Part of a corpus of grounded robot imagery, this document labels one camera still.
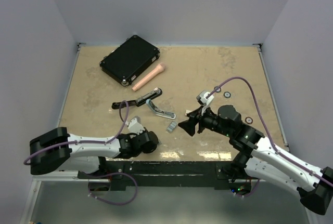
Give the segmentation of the staple tray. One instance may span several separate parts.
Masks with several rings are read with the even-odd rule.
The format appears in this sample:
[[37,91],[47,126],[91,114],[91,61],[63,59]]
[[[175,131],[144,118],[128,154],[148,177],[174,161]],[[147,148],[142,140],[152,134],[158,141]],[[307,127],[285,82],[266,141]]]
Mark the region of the staple tray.
[[172,121],[168,127],[166,128],[167,132],[172,133],[176,127],[178,126],[178,123],[176,121]]

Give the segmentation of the blue white stapler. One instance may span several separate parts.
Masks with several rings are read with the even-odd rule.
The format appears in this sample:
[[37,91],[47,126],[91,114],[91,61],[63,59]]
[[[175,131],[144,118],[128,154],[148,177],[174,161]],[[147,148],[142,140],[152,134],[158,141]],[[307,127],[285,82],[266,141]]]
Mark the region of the blue white stapler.
[[156,116],[168,118],[171,120],[176,119],[175,113],[159,109],[151,99],[146,100],[146,105]]

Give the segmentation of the black stapler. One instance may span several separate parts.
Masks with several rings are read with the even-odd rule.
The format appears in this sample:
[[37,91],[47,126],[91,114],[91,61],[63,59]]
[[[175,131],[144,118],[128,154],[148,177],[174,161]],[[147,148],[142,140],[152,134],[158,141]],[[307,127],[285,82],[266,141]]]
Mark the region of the black stapler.
[[[134,99],[134,100],[127,100],[127,103],[129,105],[129,107],[132,106],[136,106],[136,107],[140,107],[142,105],[145,104],[146,100],[150,99],[153,100],[157,97],[160,97],[163,94],[163,91],[161,88],[155,88],[152,91],[150,91],[149,93]],[[113,102],[111,105],[111,108],[114,110],[120,109],[120,108],[124,108],[126,107],[126,104],[124,103],[123,105],[121,105],[121,102]]]

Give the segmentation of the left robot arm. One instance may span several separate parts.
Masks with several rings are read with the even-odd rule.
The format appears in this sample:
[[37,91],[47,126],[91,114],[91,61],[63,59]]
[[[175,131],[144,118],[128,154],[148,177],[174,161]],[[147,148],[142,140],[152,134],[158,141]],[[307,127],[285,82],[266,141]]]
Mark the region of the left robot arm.
[[24,164],[30,166],[31,175],[76,170],[103,178],[108,172],[106,158],[131,159],[152,153],[158,144],[157,135],[145,128],[116,138],[94,138],[70,134],[65,127],[57,127],[30,141],[30,156]]

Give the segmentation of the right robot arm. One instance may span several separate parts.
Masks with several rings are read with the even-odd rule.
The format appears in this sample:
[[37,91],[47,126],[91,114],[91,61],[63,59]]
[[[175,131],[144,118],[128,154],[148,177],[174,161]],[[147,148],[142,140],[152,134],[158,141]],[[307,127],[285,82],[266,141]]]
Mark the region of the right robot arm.
[[179,127],[190,136],[208,129],[229,138],[238,154],[222,169],[228,176],[270,182],[298,195],[308,210],[326,214],[332,200],[332,168],[311,165],[271,143],[262,132],[244,123],[232,105],[219,107],[217,113],[198,108],[187,117]]

